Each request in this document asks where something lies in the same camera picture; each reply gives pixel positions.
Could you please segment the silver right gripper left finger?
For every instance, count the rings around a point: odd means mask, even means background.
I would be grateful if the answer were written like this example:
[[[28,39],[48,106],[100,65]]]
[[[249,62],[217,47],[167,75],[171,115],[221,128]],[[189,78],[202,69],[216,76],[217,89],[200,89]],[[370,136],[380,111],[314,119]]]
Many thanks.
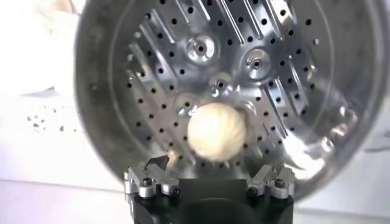
[[[124,192],[141,198],[152,198],[157,188],[163,195],[176,197],[180,193],[179,180],[166,173],[168,156],[151,158],[145,165],[129,166],[124,172]]]

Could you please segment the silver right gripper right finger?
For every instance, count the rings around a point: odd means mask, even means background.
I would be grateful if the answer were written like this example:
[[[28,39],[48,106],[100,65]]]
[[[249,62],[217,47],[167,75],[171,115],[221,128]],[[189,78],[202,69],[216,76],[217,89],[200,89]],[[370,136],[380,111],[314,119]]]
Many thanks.
[[[260,197],[268,192],[274,198],[289,198],[294,196],[294,191],[295,174],[287,167],[277,172],[272,166],[264,165],[253,178],[247,180],[250,197]]]

